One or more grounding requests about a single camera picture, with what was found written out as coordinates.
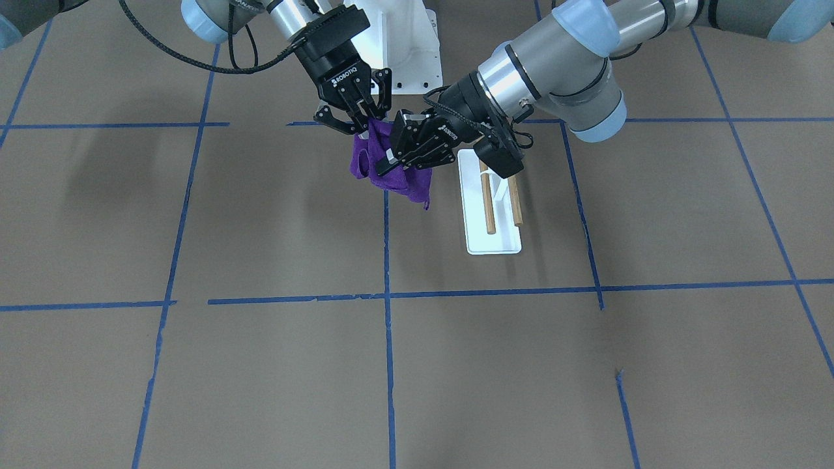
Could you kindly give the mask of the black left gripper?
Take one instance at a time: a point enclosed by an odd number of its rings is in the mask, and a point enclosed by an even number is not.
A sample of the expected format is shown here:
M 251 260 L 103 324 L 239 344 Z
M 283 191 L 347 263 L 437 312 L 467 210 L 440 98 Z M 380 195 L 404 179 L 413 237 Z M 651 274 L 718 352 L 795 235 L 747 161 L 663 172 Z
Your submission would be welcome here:
M 422 113 L 399 111 L 390 133 L 390 149 L 375 163 L 379 177 L 396 168 L 424 170 L 456 161 L 453 152 L 496 134 L 491 105 L 477 72 L 424 93 Z

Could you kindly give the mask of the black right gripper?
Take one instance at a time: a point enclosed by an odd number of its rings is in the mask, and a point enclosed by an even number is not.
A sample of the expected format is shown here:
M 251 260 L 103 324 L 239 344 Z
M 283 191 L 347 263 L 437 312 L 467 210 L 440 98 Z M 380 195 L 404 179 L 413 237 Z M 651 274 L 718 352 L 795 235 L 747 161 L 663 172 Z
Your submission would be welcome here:
M 345 135 L 367 132 L 367 119 L 360 122 L 339 120 L 333 108 L 352 118 L 373 116 L 386 119 L 392 107 L 392 71 L 372 69 L 362 60 L 352 39 L 369 29 L 366 13 L 357 6 L 337 6 L 308 23 L 292 36 L 300 47 L 295 51 L 301 65 L 315 84 L 319 106 L 313 121 Z M 371 80 L 377 86 L 378 100 L 373 101 Z

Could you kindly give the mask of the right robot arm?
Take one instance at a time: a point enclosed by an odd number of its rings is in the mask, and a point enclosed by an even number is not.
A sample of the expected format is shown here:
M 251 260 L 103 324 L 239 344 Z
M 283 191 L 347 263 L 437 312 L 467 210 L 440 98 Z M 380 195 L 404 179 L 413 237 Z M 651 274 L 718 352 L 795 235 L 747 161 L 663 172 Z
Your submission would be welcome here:
M 9 130 L 71 130 L 72 128 L 199 128 L 227 126 L 207 124 L 205 117 L 197 122 L 132 122 L 131 124 L 34 124 L 14 125 L 17 107 L 23 98 L 27 81 L 38 61 L 40 48 L 46 41 L 51 21 L 59 15 L 83 8 L 90 1 L 2 1 L 2 51 L 19 44 L 24 36 L 44 26 L 38 51 L 19 89 L 6 122 L 2 123 L 2 139 Z M 392 106 L 392 71 L 376 69 L 361 59 L 352 40 L 370 28 L 363 9 L 349 4 L 331 6 L 330 1 L 179 1 L 182 20 L 191 32 L 209 44 L 226 44 L 231 66 L 224 68 L 187 57 L 152 35 L 130 8 L 127 1 L 119 4 L 123 15 L 134 29 L 167 56 L 196 66 L 212 74 L 227 76 L 253 75 L 282 63 L 295 55 L 312 80 L 321 103 L 314 124 L 323 124 L 345 135 L 362 134 L 369 129 L 369 120 L 382 120 Z M 259 16 L 272 18 L 287 47 L 274 59 L 261 63 L 250 22 Z M 240 66 L 235 59 L 235 37 L 244 32 L 250 40 L 253 66 Z M 339 120 L 334 110 L 346 113 Z

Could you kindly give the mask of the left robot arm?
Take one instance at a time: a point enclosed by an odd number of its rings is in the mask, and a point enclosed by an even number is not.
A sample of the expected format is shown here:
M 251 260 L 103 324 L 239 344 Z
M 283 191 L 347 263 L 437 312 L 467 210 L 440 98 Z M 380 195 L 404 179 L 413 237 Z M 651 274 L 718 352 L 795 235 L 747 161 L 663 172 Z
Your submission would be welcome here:
M 585 142 L 616 134 L 627 107 L 612 64 L 646 42 L 700 24 L 798 44 L 831 23 L 832 11 L 831 1 L 563 2 L 457 83 L 427 92 L 422 113 L 399 111 L 391 146 L 373 169 L 384 176 L 434 168 L 471 143 L 489 169 L 509 178 L 523 169 L 525 150 L 513 125 L 537 109 Z

